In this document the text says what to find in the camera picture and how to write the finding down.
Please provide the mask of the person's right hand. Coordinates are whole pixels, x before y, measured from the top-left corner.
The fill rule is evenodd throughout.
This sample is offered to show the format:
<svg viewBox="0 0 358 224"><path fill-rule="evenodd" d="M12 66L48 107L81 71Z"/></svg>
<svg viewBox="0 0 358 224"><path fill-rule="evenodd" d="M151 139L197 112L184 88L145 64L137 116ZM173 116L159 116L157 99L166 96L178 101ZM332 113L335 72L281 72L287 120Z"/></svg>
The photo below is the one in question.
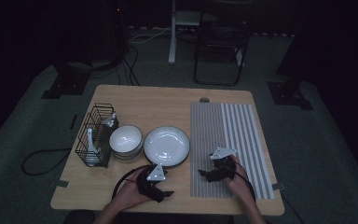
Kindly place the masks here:
<svg viewBox="0 0 358 224"><path fill-rule="evenodd" d="M250 203L255 202L255 194L252 187L252 184L248 180L248 176L244 168L240 165L240 162L237 157L231 155L230 158L234 160L236 164L235 175L232 179L225 178L224 182L230 189L230 191L239 199L241 199L245 204L249 205Z"/></svg>

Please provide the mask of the white ceramic spoon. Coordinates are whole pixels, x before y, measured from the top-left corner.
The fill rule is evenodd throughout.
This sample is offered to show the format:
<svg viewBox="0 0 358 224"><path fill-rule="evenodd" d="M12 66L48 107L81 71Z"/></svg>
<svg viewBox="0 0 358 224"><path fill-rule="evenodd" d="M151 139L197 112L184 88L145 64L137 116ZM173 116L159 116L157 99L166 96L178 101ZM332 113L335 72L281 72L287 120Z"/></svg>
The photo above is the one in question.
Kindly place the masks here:
<svg viewBox="0 0 358 224"><path fill-rule="evenodd" d="M88 138L88 149L86 155L86 164L88 166L94 166L101 162L99 156L101 155L101 150L94 146L92 140L93 130L91 128L87 129L87 138Z"/></svg>
<svg viewBox="0 0 358 224"><path fill-rule="evenodd" d="M116 113L113 113L107 119L102 120L101 124L112 128L116 123L116 118L117 118Z"/></svg>

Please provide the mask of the white plate with dark rim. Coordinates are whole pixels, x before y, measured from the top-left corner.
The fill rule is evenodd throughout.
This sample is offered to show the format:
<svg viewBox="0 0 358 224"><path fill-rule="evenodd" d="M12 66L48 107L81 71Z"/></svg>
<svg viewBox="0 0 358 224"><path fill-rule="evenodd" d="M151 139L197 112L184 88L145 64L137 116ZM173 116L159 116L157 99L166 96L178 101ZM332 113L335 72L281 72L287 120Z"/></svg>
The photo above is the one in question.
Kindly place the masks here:
<svg viewBox="0 0 358 224"><path fill-rule="evenodd" d="M173 167L184 162L189 154L189 139L180 129L162 126L151 131L145 138L146 158L155 164Z"/></svg>

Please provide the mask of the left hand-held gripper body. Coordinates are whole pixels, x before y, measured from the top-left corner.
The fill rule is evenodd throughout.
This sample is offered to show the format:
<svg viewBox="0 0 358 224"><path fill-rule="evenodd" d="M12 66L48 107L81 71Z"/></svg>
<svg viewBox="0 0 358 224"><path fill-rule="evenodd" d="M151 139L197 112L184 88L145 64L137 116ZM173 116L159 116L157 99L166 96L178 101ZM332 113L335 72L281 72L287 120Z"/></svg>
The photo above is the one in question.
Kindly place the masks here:
<svg viewBox="0 0 358 224"><path fill-rule="evenodd" d="M165 171L160 165L142 165L136 169L135 183L139 194L146 200L161 203L168 192L157 188L157 184L165 179Z"/></svg>

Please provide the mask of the black stand base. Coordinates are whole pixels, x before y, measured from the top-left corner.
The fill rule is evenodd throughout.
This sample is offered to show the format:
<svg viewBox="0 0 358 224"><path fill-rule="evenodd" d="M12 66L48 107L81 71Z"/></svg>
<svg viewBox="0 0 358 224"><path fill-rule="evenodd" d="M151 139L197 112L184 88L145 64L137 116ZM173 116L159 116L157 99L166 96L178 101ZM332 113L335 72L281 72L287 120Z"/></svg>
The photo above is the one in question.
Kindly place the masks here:
<svg viewBox="0 0 358 224"><path fill-rule="evenodd" d="M288 79L285 82L269 81L268 88L276 105L296 105L302 110L312 110L313 107L299 89L298 80Z"/></svg>
<svg viewBox="0 0 358 224"><path fill-rule="evenodd" d="M74 68L67 62L53 64L57 76L42 99L59 99L62 95L82 95L88 83L90 72Z"/></svg>

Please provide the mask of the black folding chair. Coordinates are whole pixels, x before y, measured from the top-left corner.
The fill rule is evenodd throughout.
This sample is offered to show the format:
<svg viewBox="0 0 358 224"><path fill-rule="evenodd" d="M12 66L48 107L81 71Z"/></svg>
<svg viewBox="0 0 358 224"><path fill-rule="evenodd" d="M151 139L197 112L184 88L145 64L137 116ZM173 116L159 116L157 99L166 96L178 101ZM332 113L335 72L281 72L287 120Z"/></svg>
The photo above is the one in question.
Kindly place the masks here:
<svg viewBox="0 0 358 224"><path fill-rule="evenodd" d="M193 78L197 83L234 86L239 82L256 15L257 8L252 0L209 0L203 5L194 53ZM198 78L201 46L233 49L232 61L236 61L239 71L232 82L207 81Z"/></svg>

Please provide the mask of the person's left hand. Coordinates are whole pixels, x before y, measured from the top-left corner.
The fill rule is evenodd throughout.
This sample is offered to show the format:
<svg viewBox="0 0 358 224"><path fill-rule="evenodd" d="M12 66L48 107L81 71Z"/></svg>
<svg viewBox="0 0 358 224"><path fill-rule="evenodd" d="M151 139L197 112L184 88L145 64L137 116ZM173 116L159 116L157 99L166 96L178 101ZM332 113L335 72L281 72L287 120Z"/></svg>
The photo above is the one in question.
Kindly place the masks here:
<svg viewBox="0 0 358 224"><path fill-rule="evenodd" d="M150 201L150 198L139 193L136 177L126 180L113 199L113 204L119 210L132 208L141 203Z"/></svg>

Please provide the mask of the white bowl with dark rim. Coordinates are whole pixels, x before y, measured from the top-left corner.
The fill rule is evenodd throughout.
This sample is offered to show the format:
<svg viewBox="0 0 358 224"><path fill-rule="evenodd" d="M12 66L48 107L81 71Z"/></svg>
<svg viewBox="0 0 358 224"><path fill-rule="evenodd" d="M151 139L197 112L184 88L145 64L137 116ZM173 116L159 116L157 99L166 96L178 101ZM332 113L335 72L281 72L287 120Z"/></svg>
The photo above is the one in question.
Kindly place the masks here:
<svg viewBox="0 0 358 224"><path fill-rule="evenodd" d="M117 152L117 151L113 151L113 155L122 161L132 161L132 160L136 160L141 153L143 152L142 148L138 148L138 149L133 149L131 151L127 151L127 152Z"/></svg>
<svg viewBox="0 0 358 224"><path fill-rule="evenodd" d="M141 130L133 125L125 125L117 128L110 135L109 145L116 153L130 153L137 151L143 144Z"/></svg>

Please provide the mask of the white desk frame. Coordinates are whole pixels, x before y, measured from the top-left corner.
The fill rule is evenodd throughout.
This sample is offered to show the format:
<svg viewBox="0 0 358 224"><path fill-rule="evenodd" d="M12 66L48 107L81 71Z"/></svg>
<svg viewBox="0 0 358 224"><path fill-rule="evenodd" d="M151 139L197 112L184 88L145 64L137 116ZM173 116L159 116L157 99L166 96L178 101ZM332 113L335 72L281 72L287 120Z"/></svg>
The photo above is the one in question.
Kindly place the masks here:
<svg viewBox="0 0 358 224"><path fill-rule="evenodd" d="M176 61L176 26L198 26L200 14L198 11L177 10L176 0L172 0L171 12L171 41L168 56L168 64L173 65Z"/></svg>

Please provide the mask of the dark cabinet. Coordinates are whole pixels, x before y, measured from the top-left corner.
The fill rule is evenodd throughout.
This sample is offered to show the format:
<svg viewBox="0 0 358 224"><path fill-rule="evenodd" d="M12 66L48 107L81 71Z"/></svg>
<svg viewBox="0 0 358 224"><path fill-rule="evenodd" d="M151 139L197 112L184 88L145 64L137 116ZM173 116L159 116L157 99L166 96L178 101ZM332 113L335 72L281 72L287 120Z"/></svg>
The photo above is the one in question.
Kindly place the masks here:
<svg viewBox="0 0 358 224"><path fill-rule="evenodd" d="M129 46L124 0L73 1L88 58L122 59Z"/></svg>

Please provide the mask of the black wire basket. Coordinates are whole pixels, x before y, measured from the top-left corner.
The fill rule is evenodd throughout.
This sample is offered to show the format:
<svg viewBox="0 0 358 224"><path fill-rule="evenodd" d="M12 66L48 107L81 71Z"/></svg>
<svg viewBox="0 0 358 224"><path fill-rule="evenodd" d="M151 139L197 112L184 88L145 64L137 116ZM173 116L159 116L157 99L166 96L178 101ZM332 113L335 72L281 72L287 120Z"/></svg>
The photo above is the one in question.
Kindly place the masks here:
<svg viewBox="0 0 358 224"><path fill-rule="evenodd" d="M78 143L76 144L75 153L86 164L86 155L88 149L88 128L93 130L92 140L94 146L101 150L101 155L99 156L101 162L89 167L108 167L108 163L111 157L109 139L113 131L118 128L119 122L116 118L115 125L110 128L106 125L102 125L101 121L107 119L113 113L116 113L116 110L111 104L95 103L83 120L83 124L81 125L79 134L77 136Z"/></svg>

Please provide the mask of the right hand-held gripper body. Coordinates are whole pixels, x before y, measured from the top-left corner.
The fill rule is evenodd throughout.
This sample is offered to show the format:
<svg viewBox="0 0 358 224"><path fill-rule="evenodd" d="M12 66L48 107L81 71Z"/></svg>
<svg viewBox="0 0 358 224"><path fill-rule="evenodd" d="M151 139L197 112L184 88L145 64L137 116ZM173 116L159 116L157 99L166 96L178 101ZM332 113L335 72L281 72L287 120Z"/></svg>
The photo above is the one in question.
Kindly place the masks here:
<svg viewBox="0 0 358 224"><path fill-rule="evenodd" d="M224 178L232 179L236 172L236 163L231 158L236 153L235 149L218 147L210 155L214 169L208 173L208 181L220 181Z"/></svg>

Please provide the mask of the person's leg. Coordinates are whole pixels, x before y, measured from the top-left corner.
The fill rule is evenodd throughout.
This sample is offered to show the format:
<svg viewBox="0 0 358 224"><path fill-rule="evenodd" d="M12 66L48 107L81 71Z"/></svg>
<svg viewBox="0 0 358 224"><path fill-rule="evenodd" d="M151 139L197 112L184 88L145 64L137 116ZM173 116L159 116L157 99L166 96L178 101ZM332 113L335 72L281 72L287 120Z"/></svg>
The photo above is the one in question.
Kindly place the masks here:
<svg viewBox="0 0 358 224"><path fill-rule="evenodd" d="M71 211L62 224L92 224L95 220L95 213L90 210Z"/></svg>

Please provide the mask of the grey striped placemat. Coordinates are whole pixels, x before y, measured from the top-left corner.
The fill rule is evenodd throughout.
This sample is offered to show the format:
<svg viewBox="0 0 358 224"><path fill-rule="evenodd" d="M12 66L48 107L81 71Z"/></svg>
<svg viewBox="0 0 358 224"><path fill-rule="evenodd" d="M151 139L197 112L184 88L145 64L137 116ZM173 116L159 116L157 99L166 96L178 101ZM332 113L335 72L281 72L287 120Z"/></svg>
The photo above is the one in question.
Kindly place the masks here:
<svg viewBox="0 0 358 224"><path fill-rule="evenodd" d="M210 155L218 148L236 151L247 172L255 197L275 198L261 138L251 105L193 103L190 106L190 195L199 198L230 198L221 181L208 182L201 170L212 171Z"/></svg>

